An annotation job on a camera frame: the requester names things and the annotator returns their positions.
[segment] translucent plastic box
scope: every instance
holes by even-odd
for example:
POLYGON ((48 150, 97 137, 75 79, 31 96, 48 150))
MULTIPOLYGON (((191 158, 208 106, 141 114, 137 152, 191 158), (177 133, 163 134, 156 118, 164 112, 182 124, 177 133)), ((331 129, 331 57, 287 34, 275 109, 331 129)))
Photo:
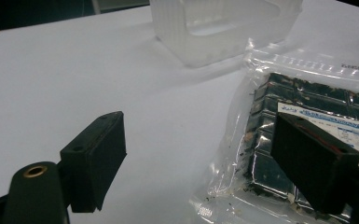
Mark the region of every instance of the translucent plastic box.
POLYGON ((200 67, 239 54, 247 40, 283 40, 302 0, 150 0, 159 39, 184 64, 200 67))

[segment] clear plastic bag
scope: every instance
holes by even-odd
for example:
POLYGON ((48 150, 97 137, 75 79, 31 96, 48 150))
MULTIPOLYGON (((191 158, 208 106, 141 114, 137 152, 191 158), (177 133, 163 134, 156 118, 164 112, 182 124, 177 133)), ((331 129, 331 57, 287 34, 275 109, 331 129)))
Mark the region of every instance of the clear plastic bag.
POLYGON ((341 215, 315 213, 269 151, 279 110, 359 125, 359 64, 284 45, 248 46, 210 181, 190 202, 213 223, 348 223, 349 206, 341 215))

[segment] packaging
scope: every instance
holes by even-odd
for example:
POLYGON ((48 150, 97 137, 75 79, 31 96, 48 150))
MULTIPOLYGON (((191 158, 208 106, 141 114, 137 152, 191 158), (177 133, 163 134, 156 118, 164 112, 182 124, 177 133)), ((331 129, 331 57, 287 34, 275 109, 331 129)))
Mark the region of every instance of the packaging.
POLYGON ((302 0, 151 0, 158 38, 188 66, 201 67, 286 37, 302 0))
POLYGON ((359 150, 359 64, 285 45, 245 51, 226 134, 190 203, 211 223, 349 223, 314 212, 270 156, 275 115, 308 119, 359 150))

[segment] hole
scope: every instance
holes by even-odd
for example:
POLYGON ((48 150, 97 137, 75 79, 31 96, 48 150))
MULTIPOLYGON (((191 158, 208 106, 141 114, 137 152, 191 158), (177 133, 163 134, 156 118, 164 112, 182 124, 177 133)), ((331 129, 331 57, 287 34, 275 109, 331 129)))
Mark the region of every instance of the hole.
POLYGON ((348 152, 348 150, 345 149, 345 148, 339 148, 338 150, 341 151, 342 153, 347 153, 348 152))
POLYGON ((74 147, 72 150, 73 151, 81 151, 81 150, 83 150, 83 147, 74 147))
POLYGON ((31 167, 24 173, 24 177, 26 177, 26 178, 34 178, 34 177, 40 176, 43 173, 45 173, 47 169, 48 169, 47 166, 34 166, 34 167, 31 167))

